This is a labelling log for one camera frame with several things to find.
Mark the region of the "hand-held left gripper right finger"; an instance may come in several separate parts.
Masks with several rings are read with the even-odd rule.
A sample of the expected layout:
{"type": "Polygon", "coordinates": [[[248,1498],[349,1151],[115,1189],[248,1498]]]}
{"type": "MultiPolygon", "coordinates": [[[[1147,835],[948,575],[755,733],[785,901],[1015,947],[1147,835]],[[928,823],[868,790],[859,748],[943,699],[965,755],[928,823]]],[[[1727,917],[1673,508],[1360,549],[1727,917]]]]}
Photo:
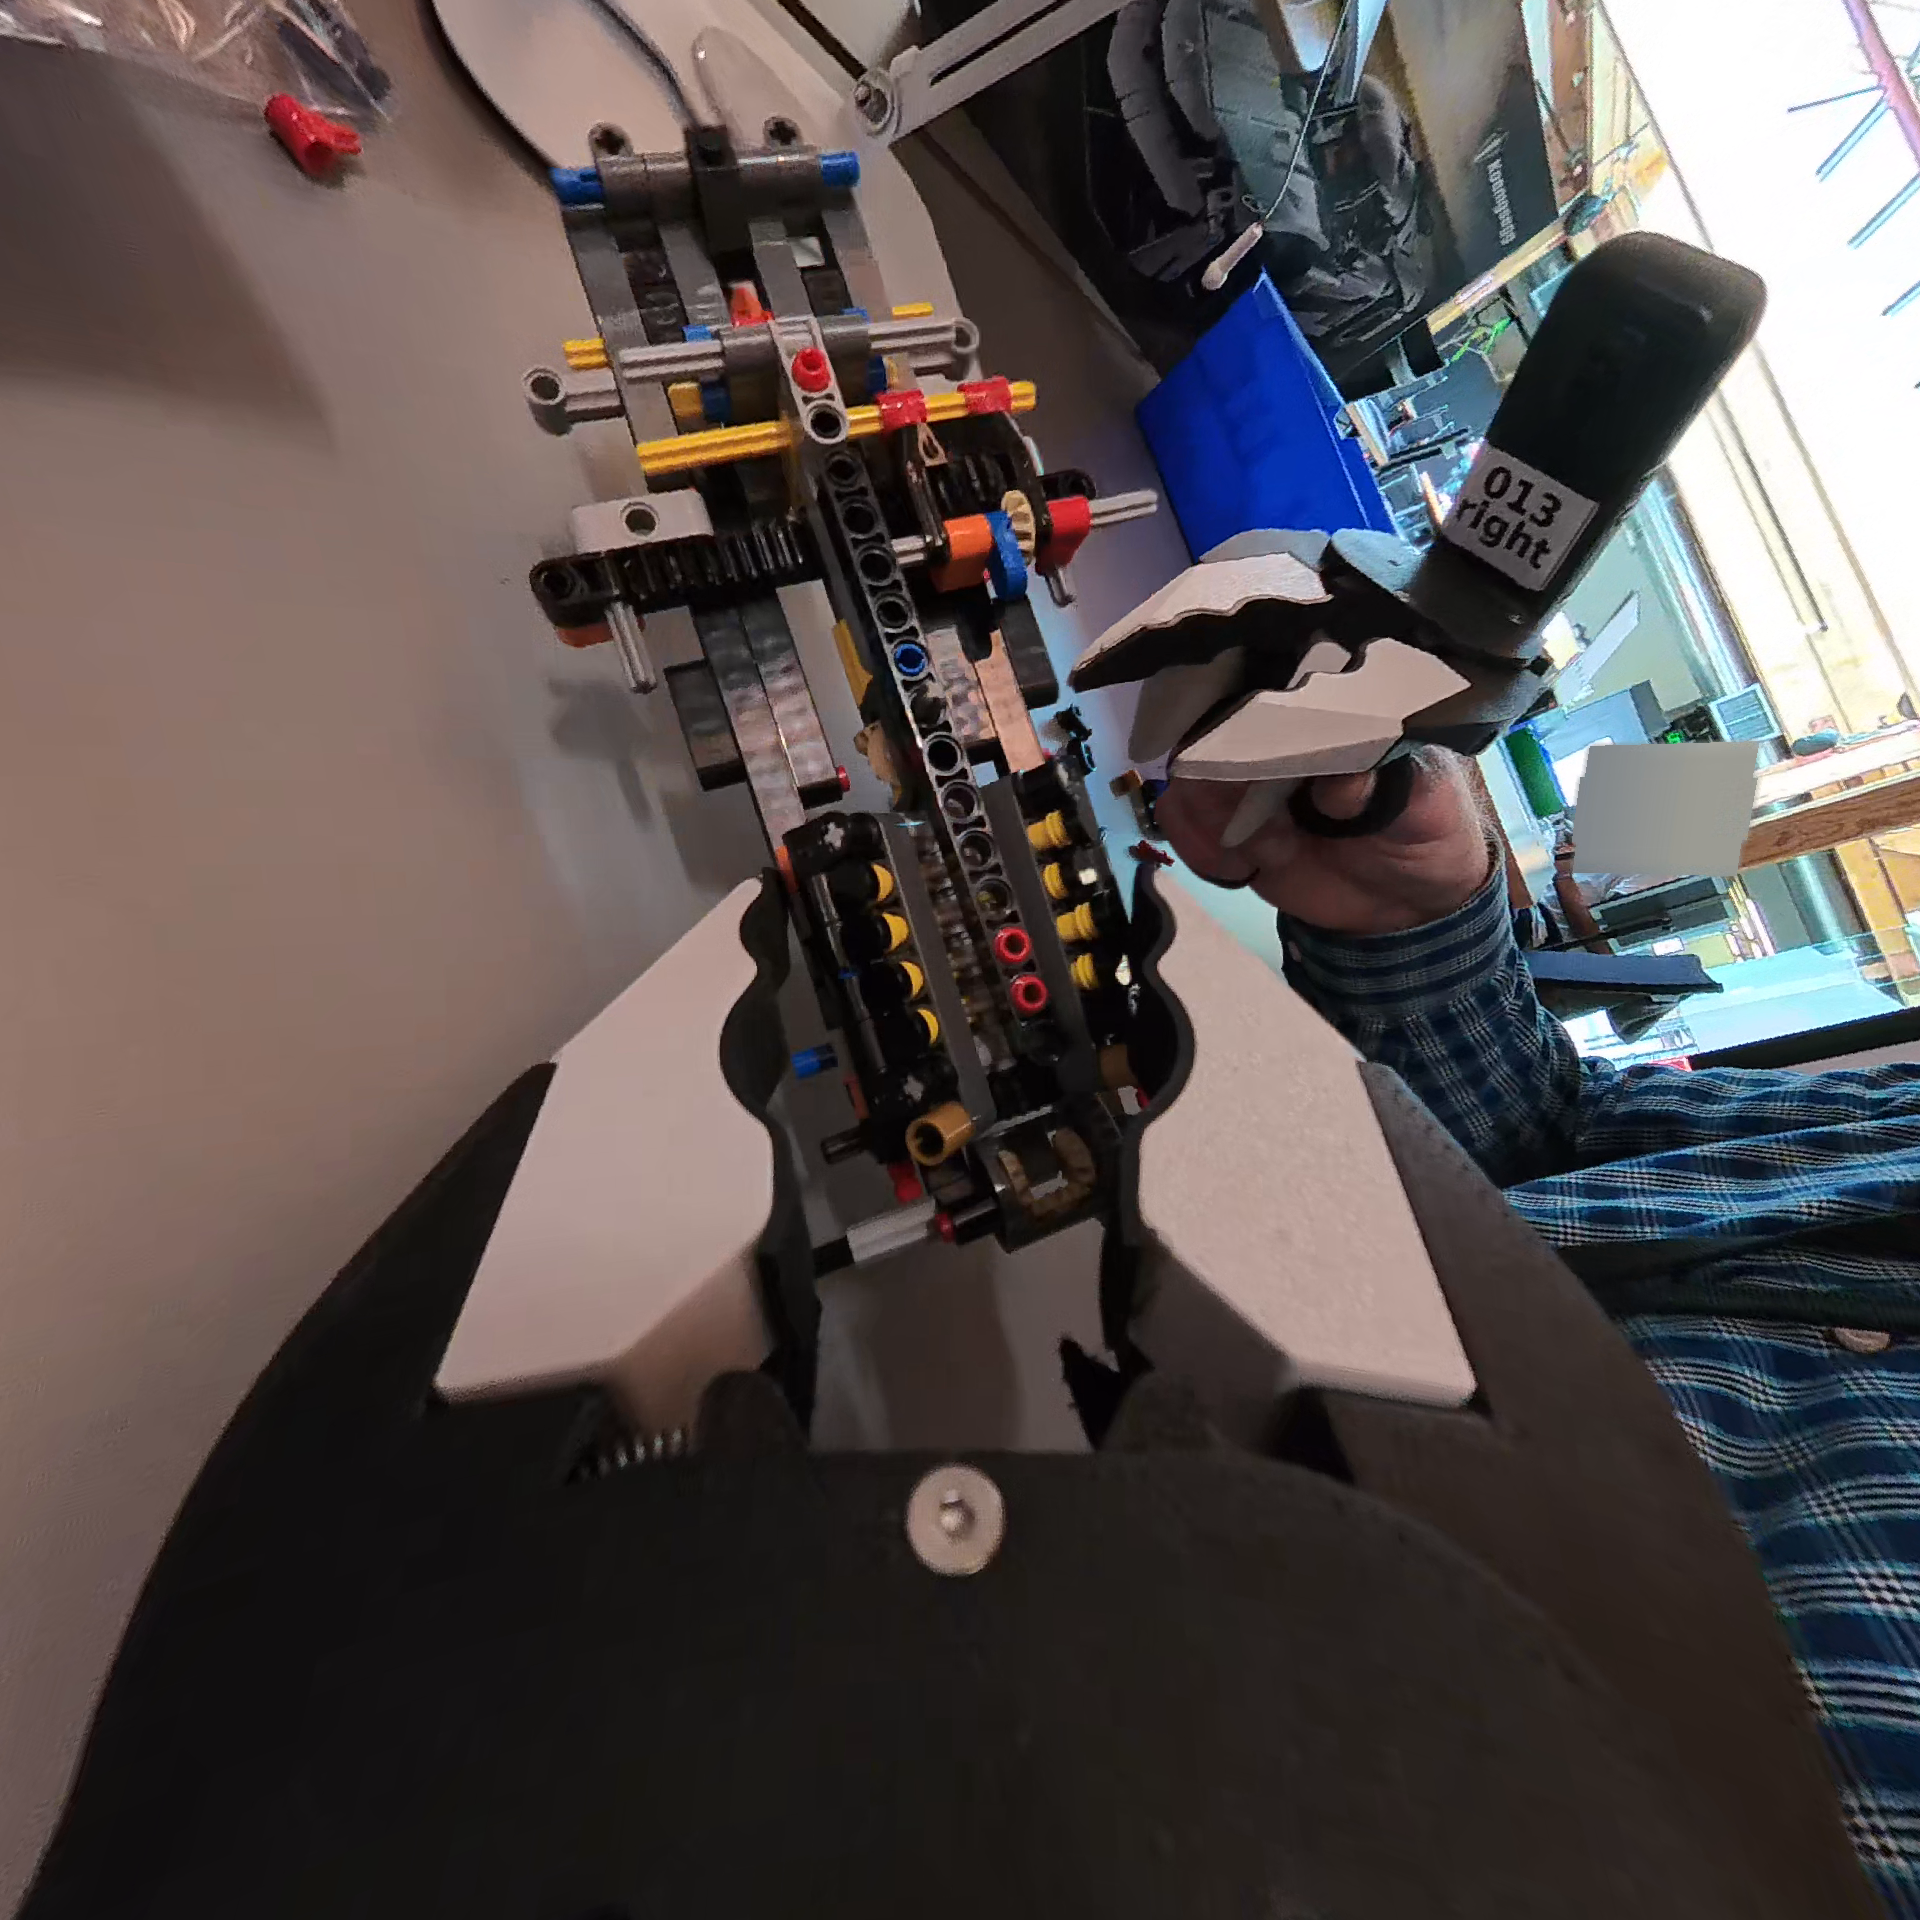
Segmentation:
{"type": "Polygon", "coordinates": [[[1206,1410],[1297,1387],[1454,1410],[1477,1379],[1357,1052],[1172,876],[1135,878],[1141,1015],[1166,1015],[1135,1133],[1127,1332],[1206,1410]]]}

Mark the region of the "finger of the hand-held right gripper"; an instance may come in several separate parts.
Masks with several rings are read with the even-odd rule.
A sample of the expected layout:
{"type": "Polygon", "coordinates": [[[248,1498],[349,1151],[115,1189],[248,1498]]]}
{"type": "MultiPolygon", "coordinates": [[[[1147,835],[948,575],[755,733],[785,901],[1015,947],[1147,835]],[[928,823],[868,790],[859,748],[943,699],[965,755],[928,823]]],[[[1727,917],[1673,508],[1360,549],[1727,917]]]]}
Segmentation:
{"type": "Polygon", "coordinates": [[[1316,639],[1292,685],[1254,687],[1245,650],[1232,646],[1142,683],[1127,755],[1133,766],[1166,764],[1167,779],[1214,785],[1363,774],[1412,714],[1467,687],[1449,662],[1398,639],[1371,639],[1355,655],[1316,639]]]}
{"type": "Polygon", "coordinates": [[[1206,665],[1248,639],[1292,639],[1326,625],[1333,595],[1323,533],[1233,534],[1113,621],[1073,661],[1071,691],[1149,682],[1206,665]]]}

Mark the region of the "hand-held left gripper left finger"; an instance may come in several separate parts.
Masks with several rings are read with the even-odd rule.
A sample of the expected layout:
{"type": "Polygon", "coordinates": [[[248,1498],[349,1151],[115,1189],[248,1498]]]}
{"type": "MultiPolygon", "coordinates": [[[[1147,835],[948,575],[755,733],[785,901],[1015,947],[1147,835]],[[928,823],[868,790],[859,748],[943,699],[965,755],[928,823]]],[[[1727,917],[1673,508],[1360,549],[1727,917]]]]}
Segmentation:
{"type": "Polygon", "coordinates": [[[593,1385],[694,1412],[774,1365],[808,1412],[821,1307],[789,1067],[780,881],[737,884],[553,1058],[438,1365],[448,1402],[593,1385]]]}

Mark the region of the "blue plastic bin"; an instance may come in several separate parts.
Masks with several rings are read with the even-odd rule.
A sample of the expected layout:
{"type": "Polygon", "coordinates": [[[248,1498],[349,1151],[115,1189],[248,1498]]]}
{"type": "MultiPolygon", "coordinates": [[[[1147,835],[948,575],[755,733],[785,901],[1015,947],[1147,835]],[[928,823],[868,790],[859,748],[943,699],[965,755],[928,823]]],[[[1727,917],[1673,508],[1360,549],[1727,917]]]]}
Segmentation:
{"type": "Polygon", "coordinates": [[[1191,559],[1230,537],[1398,527],[1344,397],[1268,276],[1135,404],[1191,559]]]}

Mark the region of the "long lego technic model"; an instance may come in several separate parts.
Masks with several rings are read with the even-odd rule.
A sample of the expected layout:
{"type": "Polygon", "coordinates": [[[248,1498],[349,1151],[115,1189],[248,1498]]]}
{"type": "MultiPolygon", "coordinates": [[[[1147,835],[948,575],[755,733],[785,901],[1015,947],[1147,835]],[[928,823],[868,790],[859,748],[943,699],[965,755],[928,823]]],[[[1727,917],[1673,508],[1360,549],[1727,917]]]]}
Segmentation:
{"type": "Polygon", "coordinates": [[[662,671],[687,758],[751,795],[782,876],[831,1037],[795,1070],[847,1082],[822,1158],[876,1162],[945,1242],[1093,1221],[1142,1106],[1135,977],[1038,598],[1159,500],[1045,469],[1033,383],[886,295],[853,151],[782,119],[590,151],[550,186],[593,334],[521,389],[555,436],[624,423],[638,489],[572,514],[532,597],[636,691],[646,619],[687,614],[662,671]]]}

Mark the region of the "red lego connector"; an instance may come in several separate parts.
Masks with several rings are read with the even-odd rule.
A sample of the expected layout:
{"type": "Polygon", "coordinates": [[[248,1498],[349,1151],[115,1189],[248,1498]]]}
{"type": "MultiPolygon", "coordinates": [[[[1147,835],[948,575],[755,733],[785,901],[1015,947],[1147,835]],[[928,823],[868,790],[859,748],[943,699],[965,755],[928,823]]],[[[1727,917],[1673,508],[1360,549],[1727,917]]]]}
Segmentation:
{"type": "Polygon", "coordinates": [[[363,154],[363,140],[351,126],[329,119],[287,92],[273,92],[263,103],[263,121],[287,161],[312,180],[335,178],[363,154]]]}

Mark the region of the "person's right hand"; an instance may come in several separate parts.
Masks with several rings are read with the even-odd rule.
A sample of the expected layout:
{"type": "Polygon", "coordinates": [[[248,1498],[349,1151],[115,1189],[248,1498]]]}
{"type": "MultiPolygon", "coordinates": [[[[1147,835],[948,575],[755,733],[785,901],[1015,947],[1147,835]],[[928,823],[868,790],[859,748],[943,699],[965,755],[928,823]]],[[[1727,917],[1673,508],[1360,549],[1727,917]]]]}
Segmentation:
{"type": "Polygon", "coordinates": [[[1156,818],[1191,874],[1249,889],[1309,927],[1381,938],[1457,911],[1496,869],[1472,764],[1438,748],[1416,749],[1408,764],[1414,774],[1404,812],[1360,837],[1312,835],[1280,809],[1230,846],[1240,790],[1195,779],[1167,782],[1156,818]]]}

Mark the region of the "dark backpack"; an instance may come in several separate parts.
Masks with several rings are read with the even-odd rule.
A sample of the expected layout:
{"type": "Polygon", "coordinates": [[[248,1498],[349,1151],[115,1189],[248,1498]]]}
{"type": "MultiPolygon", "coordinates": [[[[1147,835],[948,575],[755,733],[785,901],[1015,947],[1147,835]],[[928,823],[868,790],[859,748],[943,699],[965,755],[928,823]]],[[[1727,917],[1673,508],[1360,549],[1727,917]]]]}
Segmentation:
{"type": "Polygon", "coordinates": [[[1387,4],[1127,4],[1091,77],[1088,186],[1159,337],[1268,276],[1345,378],[1428,307],[1431,172],[1391,79],[1387,4]]]}

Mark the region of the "white book stand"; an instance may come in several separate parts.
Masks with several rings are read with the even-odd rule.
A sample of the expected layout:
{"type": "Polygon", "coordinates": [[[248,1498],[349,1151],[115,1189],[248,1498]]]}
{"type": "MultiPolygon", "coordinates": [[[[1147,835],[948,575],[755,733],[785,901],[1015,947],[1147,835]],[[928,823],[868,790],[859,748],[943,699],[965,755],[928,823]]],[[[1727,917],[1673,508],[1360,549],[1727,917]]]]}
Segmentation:
{"type": "Polygon", "coordinates": [[[892,147],[979,92],[1045,59],[1121,3],[993,3],[925,45],[903,47],[853,87],[853,126],[892,147]]]}

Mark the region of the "small clear plastic bag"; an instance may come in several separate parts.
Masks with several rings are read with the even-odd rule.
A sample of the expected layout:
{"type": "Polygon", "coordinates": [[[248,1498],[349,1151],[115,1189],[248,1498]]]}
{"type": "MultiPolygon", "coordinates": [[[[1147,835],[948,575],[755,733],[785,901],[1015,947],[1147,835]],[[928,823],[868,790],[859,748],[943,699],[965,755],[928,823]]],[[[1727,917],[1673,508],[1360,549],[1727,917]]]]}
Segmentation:
{"type": "Polygon", "coordinates": [[[393,77],[347,3],[5,3],[1,34],[139,63],[238,103],[283,92],[355,126],[393,113],[393,77]]]}

